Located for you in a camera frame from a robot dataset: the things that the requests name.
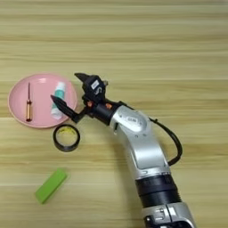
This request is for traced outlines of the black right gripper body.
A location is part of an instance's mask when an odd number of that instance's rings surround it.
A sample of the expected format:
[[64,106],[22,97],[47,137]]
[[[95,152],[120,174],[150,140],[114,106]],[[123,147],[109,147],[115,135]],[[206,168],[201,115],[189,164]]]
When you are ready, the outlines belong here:
[[117,109],[123,105],[123,102],[113,102],[108,99],[96,102],[86,95],[83,96],[83,101],[86,106],[86,114],[91,118],[97,118],[106,126],[110,124]]

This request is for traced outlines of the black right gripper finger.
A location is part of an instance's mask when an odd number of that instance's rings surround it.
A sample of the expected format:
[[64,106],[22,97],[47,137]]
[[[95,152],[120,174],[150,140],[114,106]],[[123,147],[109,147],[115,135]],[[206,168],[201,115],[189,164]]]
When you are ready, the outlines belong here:
[[86,114],[86,108],[83,108],[81,112],[76,113],[72,108],[67,105],[67,103],[63,99],[54,95],[52,95],[51,98],[58,110],[60,110],[64,115],[69,117],[75,123],[78,123]]
[[86,86],[89,85],[90,76],[86,73],[75,73],[75,76]]

